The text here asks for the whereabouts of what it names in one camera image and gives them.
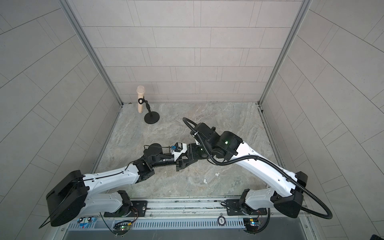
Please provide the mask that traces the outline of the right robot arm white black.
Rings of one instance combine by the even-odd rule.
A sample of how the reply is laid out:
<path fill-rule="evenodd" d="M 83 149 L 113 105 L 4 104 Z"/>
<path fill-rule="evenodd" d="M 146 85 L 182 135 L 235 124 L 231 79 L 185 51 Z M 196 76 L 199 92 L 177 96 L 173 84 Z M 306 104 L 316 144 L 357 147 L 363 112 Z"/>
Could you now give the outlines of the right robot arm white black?
<path fill-rule="evenodd" d="M 274 208 L 281 214 L 296 218 L 302 206 L 307 175 L 285 170 L 254 151 L 237 135 L 225 131 L 221 135 L 213 130 L 191 131 L 198 145 L 198 153 L 204 159 L 219 166 L 237 164 L 263 180 L 269 189 L 244 190 L 236 207 L 246 215 L 254 215 L 258 209 Z"/>

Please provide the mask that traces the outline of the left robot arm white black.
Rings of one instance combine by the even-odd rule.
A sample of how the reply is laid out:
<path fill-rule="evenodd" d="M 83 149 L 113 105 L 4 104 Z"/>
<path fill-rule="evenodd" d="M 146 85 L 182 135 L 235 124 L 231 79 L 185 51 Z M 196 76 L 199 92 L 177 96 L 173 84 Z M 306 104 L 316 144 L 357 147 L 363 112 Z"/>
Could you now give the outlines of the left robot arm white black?
<path fill-rule="evenodd" d="M 67 174 L 47 195 L 49 216 L 44 227 L 64 225 L 76 217 L 105 212 L 107 216 L 122 217 L 133 208 L 126 191 L 108 191 L 124 185 L 143 182 L 154 175 L 156 167 L 176 166 L 185 169 L 203 157 L 203 148 L 195 143 L 176 143 L 163 152 L 160 144 L 146 146 L 143 155 L 126 167 L 96 174 L 83 174 L 80 170 Z"/>

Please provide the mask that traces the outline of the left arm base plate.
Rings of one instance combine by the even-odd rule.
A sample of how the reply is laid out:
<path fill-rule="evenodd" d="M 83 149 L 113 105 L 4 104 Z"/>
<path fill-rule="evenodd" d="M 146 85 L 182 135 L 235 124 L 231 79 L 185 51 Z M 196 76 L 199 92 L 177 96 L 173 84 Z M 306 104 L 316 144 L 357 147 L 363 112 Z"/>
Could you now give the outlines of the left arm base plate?
<path fill-rule="evenodd" d="M 148 201 L 131 201 L 131 204 L 123 204 L 115 213 L 105 212 L 106 218 L 125 218 L 125 217 L 144 217 L 146 214 Z"/>

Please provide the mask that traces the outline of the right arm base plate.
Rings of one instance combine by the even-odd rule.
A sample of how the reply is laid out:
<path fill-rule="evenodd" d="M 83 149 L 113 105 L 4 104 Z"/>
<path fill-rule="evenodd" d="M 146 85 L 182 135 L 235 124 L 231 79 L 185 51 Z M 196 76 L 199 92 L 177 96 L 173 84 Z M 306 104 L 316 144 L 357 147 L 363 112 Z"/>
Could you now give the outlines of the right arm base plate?
<path fill-rule="evenodd" d="M 254 210 L 246 204 L 241 204 L 240 199 L 228 199 L 222 201 L 221 205 L 227 210 L 228 216 L 266 216 L 268 214 L 266 208 Z"/>

